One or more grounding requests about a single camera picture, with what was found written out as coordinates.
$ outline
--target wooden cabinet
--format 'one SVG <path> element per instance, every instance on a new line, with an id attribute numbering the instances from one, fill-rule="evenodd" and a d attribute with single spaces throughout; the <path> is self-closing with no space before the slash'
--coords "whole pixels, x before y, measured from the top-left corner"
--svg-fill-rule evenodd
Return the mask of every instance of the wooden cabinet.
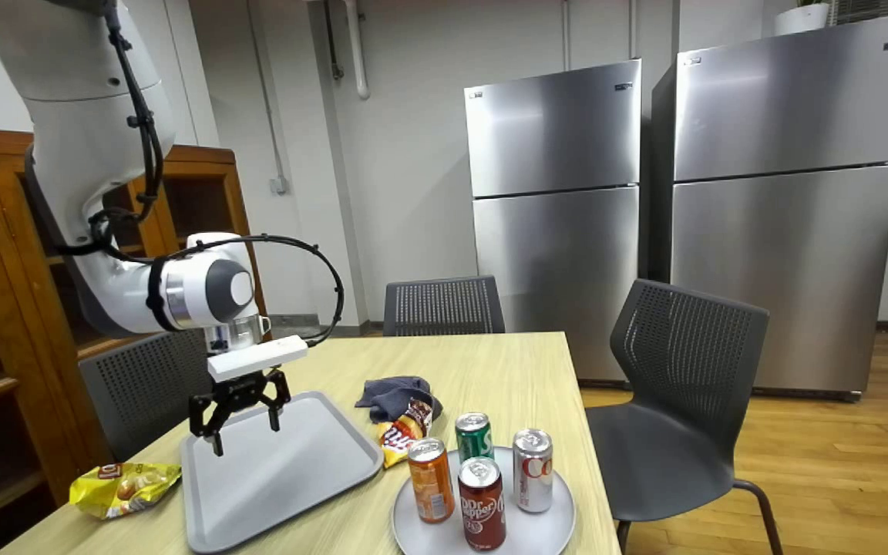
<path id="1" fill-rule="evenodd" d="M 0 133 L 0 508 L 42 483 L 61 500 L 85 470 L 106 459 L 25 203 L 28 145 L 25 133 Z"/>
<path id="2" fill-rule="evenodd" d="M 0 133 L 0 508 L 69 483 L 108 459 L 77 359 L 123 340 L 95 333 L 66 258 L 45 249 L 25 192 L 28 133 Z M 151 216 L 123 234 L 140 257 L 167 257 L 187 233 L 244 233 L 230 151 L 174 147 Z M 142 183 L 108 194 L 135 203 Z"/>

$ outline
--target refrigerator door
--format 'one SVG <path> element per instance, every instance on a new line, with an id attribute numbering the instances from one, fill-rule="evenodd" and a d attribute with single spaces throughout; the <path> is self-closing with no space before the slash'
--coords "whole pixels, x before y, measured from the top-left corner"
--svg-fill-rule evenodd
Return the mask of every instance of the refrigerator door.
<path id="1" fill-rule="evenodd" d="M 674 183 L 888 160 L 888 18 L 682 52 Z"/>
<path id="2" fill-rule="evenodd" d="M 884 257 L 888 167 L 671 188 L 671 285 L 772 312 L 760 389 L 868 389 Z"/>
<path id="3" fill-rule="evenodd" d="M 607 336 L 635 280 L 637 188 L 476 202 L 506 329 L 568 329 L 583 382 L 620 382 Z"/>
<path id="4" fill-rule="evenodd" d="M 637 61 L 465 90 L 473 194 L 637 183 Z"/>

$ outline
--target chip bag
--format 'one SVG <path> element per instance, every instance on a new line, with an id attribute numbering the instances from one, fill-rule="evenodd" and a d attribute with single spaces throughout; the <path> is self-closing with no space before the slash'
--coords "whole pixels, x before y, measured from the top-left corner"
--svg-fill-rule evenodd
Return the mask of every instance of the chip bag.
<path id="1" fill-rule="evenodd" d="M 108 462 L 70 483 L 70 505 L 115 521 L 149 505 L 156 505 L 180 480 L 180 466 L 171 462 Z"/>
<path id="2" fill-rule="evenodd" d="M 393 423 L 377 423 L 377 440 L 384 446 L 384 470 L 408 459 L 414 440 L 426 439 L 433 425 L 433 406 L 421 399 L 408 401 L 408 409 Z"/>

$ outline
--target red soda can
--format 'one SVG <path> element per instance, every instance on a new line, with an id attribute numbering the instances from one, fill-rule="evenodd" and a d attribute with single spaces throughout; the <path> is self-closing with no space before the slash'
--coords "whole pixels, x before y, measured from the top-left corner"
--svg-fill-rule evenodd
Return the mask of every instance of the red soda can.
<path id="1" fill-rule="evenodd" d="M 451 462 L 440 439 L 421 439 L 408 449 L 421 521 L 437 524 L 453 513 Z"/>
<path id="2" fill-rule="evenodd" d="M 502 475 L 488 458 L 473 458 L 460 470 L 462 524 L 476 553 L 495 553 L 506 544 Z"/>

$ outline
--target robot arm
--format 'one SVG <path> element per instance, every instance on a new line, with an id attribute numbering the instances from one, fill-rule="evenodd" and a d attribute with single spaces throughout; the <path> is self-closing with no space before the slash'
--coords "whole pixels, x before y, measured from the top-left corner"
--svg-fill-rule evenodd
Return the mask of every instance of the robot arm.
<path id="1" fill-rule="evenodd" d="M 174 145 L 171 102 L 128 5 L 0 0 L 0 60 L 34 122 L 34 194 L 70 254 L 85 312 L 116 333 L 208 333 L 216 396 L 196 401 L 196 409 L 220 406 L 211 423 L 192 412 L 192 428 L 212 439 L 216 455 L 220 428 L 240 406 L 264 401 L 278 428 L 290 391 L 278 371 L 262 371 L 298 359 L 305 342 L 270 342 L 246 244 L 196 234 L 196 249 L 174 258 L 116 257 L 115 224 L 144 213 L 106 209 L 101 194 L 144 177 L 151 202 Z"/>

